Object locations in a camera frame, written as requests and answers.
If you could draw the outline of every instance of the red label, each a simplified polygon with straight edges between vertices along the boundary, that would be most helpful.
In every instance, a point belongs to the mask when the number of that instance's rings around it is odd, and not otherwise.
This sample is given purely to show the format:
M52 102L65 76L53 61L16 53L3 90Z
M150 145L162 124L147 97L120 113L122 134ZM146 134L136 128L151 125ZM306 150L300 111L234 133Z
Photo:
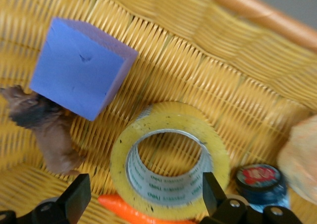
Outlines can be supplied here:
M265 182L275 180L275 171L271 168L256 167L243 170L245 183L248 185L256 182Z

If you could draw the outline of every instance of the tape core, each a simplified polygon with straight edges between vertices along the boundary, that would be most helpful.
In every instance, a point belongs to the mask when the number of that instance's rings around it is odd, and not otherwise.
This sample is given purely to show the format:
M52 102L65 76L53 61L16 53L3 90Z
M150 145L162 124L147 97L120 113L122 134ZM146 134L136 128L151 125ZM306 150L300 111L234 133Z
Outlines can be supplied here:
M202 152L197 163L186 173L168 177L149 170L141 161L138 145L159 133L178 133L196 141ZM202 195L203 172L213 172L213 161L208 149L194 135L178 129L155 130L137 140L127 155L126 175L133 189L144 199L162 206L182 206Z

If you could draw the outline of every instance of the roll of tape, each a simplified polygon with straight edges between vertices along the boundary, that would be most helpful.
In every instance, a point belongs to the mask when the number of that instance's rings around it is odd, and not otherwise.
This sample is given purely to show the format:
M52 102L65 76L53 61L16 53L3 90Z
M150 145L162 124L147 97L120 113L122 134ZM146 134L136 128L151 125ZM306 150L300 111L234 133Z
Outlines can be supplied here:
M142 163L138 144L158 133L179 133L202 148L186 173L167 177ZM179 102L153 104L141 112L116 140L110 174L118 194L133 208L155 218L184 220L206 211L203 172L212 171L224 189L229 182L229 157L222 140L198 109Z

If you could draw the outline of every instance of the metal screw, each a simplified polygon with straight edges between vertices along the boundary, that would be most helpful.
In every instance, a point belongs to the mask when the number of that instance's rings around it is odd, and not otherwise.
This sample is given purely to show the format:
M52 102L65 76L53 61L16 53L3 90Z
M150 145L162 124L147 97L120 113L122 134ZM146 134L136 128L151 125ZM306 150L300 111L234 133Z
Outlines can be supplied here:
M49 210L51 207L52 207L52 204L49 203L41 208L41 212L45 212L45 211Z
M6 218L6 214L1 214L0 215L0 221L4 220Z
M240 207L240 203L237 200L231 200L230 205L234 208Z
M279 208L277 207L273 207L271 208L271 212L273 212L274 215L277 215L277 216L281 216L283 215L283 211L280 210Z

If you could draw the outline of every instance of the orange carrot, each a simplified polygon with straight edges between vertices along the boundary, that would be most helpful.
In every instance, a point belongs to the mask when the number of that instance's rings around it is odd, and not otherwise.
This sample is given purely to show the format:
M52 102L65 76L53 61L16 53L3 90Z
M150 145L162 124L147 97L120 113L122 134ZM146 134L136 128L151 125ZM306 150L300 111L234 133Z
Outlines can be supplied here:
M192 221L165 221L151 218L129 206L119 195L101 195L98 201L105 208L132 224L195 224Z

